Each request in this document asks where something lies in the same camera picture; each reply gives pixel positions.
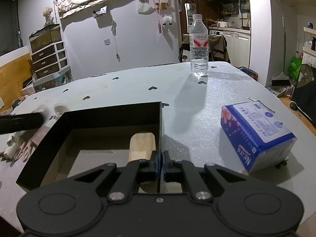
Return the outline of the glass terrarium tank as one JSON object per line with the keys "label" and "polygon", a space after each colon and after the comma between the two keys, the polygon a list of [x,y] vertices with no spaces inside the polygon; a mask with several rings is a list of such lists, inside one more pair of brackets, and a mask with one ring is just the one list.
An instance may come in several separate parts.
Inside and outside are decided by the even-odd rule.
{"label": "glass terrarium tank", "polygon": [[59,24],[51,24],[34,32],[29,36],[29,42],[32,53],[43,49],[49,44],[59,42],[62,40]]}

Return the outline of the dried flower bouquet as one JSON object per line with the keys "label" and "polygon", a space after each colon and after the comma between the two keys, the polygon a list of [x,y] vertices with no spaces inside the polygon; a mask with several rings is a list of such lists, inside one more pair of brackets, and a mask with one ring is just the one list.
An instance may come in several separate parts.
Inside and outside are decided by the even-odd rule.
{"label": "dried flower bouquet", "polygon": [[53,8],[52,7],[45,7],[43,10],[43,17],[45,18],[45,24],[44,26],[49,26],[52,25],[54,23],[54,18],[51,16],[53,12]]}

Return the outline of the white kitchen cabinet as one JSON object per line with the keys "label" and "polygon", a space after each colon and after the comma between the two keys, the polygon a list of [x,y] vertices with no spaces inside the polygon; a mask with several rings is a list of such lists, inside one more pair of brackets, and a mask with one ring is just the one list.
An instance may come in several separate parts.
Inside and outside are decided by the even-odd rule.
{"label": "white kitchen cabinet", "polygon": [[224,31],[223,36],[227,41],[227,51],[231,65],[249,68],[251,35],[247,33]]}

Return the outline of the wooden oval block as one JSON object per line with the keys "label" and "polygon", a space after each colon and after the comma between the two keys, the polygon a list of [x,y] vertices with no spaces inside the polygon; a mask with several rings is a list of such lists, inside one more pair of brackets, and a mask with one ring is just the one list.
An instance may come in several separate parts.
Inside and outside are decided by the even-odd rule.
{"label": "wooden oval block", "polygon": [[140,159],[150,160],[153,150],[156,150],[154,134],[150,132],[137,133],[130,140],[129,162]]}

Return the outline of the green bag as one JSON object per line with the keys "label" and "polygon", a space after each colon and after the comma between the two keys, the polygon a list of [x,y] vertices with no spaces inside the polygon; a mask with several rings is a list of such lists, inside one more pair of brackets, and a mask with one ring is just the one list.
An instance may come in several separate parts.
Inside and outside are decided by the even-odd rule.
{"label": "green bag", "polygon": [[297,57],[292,57],[290,65],[288,67],[289,77],[293,80],[298,80],[299,71],[302,64],[302,59]]}

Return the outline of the black cardboard box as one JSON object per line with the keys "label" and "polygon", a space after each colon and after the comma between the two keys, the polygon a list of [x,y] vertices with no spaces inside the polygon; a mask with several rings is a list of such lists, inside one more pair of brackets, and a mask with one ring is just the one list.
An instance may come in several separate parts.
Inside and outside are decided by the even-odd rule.
{"label": "black cardboard box", "polygon": [[25,191],[50,184],[71,151],[126,151],[133,135],[139,133],[153,134],[154,150],[161,152],[161,102],[65,112],[33,151],[16,184]]}

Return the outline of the clear plastic water bottle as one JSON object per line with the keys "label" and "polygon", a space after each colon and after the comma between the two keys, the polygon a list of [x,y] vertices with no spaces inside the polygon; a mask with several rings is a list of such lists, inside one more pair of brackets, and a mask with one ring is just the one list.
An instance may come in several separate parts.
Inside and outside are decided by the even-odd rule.
{"label": "clear plastic water bottle", "polygon": [[202,22],[201,14],[194,14],[192,19],[193,23],[189,31],[191,72],[199,78],[207,75],[208,71],[208,29]]}

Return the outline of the white drawer cabinet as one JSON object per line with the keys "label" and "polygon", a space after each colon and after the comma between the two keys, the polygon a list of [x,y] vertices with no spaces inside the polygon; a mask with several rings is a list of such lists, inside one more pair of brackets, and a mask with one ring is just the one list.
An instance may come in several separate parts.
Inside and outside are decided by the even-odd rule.
{"label": "white drawer cabinet", "polygon": [[31,54],[37,79],[52,75],[69,67],[65,44],[55,42]]}

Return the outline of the blue tissue pack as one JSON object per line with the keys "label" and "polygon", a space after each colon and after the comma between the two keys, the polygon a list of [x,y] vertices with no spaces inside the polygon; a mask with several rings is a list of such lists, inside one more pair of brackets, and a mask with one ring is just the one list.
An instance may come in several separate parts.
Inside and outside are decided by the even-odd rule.
{"label": "blue tissue pack", "polygon": [[297,140],[260,101],[223,106],[221,127],[249,174],[285,161]]}

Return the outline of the white round cup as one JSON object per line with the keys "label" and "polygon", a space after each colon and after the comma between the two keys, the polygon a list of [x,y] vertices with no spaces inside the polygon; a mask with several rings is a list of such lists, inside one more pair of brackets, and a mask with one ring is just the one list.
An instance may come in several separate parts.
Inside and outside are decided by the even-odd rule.
{"label": "white round cup", "polygon": [[55,112],[55,119],[58,120],[65,112],[69,112],[71,109],[65,104],[55,104],[54,105],[54,112]]}

